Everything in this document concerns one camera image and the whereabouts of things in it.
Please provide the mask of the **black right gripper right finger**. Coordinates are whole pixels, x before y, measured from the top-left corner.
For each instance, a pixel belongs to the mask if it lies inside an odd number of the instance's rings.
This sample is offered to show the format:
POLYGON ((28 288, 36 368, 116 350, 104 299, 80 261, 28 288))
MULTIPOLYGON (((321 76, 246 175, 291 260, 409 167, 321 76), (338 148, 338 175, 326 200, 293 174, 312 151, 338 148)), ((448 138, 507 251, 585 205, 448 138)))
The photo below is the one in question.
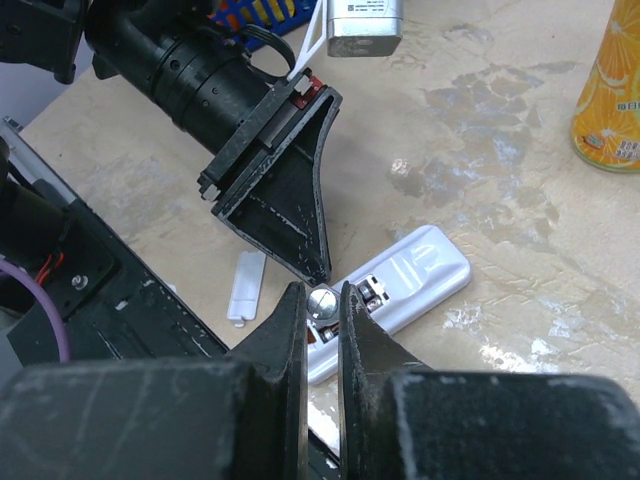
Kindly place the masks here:
POLYGON ((339 320, 345 479, 635 479, 639 411, 598 376, 434 370, 344 284, 339 320))

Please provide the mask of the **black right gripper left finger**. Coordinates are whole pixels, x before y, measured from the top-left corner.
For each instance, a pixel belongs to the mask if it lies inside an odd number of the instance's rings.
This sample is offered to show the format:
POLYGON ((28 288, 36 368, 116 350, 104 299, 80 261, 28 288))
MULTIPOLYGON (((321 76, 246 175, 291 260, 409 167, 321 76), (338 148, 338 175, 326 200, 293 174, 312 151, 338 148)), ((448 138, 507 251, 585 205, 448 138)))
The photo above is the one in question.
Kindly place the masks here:
POLYGON ((304 479, 305 288, 219 359, 24 369, 1 392, 5 479, 304 479))

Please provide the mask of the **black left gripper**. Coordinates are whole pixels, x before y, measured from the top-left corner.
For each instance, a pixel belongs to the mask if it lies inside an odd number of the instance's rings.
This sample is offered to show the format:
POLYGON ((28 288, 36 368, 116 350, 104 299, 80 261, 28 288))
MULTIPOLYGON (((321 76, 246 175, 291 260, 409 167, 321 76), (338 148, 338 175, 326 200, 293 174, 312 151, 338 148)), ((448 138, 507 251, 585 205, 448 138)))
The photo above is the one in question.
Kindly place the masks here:
POLYGON ((331 279, 320 163, 342 96, 310 69, 251 63, 207 1, 95 1, 85 34, 101 79, 123 77, 213 154, 211 213, 309 285, 331 279))

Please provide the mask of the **white battery compartment cover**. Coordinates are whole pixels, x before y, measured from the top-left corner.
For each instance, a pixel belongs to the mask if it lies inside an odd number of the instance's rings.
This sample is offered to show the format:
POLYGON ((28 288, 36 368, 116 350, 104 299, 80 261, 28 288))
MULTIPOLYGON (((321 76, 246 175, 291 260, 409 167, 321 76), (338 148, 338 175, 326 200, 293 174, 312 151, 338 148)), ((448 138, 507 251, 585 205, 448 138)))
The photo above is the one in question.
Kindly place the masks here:
POLYGON ((259 251, 243 251, 239 255, 227 309, 227 319, 236 328, 256 317, 266 255, 259 251))

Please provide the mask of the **white remote control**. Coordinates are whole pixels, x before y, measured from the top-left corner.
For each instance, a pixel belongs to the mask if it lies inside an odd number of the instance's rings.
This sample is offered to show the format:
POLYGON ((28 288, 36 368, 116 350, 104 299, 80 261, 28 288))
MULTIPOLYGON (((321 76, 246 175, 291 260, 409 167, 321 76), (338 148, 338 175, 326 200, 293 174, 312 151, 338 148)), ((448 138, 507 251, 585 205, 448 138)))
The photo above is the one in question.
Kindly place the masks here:
POLYGON ((448 299, 471 279, 471 266, 455 244, 434 225, 424 225, 329 287, 339 296, 338 318, 319 325, 308 318, 308 381, 317 385, 338 369, 340 292, 348 282, 371 318, 394 334, 448 299))

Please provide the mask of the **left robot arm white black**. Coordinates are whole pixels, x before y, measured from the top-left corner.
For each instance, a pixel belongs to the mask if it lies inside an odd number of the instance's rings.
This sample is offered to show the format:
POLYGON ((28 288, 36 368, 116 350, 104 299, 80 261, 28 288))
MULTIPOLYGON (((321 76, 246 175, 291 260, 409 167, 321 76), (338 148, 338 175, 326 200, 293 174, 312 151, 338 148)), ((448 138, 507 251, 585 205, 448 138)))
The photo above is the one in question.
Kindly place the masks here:
POLYGON ((119 76, 212 155, 198 178, 212 213, 311 286, 331 260, 320 162, 341 95, 310 69, 269 74, 245 40, 296 57, 273 31, 214 22, 215 1, 5 1, 1 59, 74 80, 81 42, 95 75, 119 76))

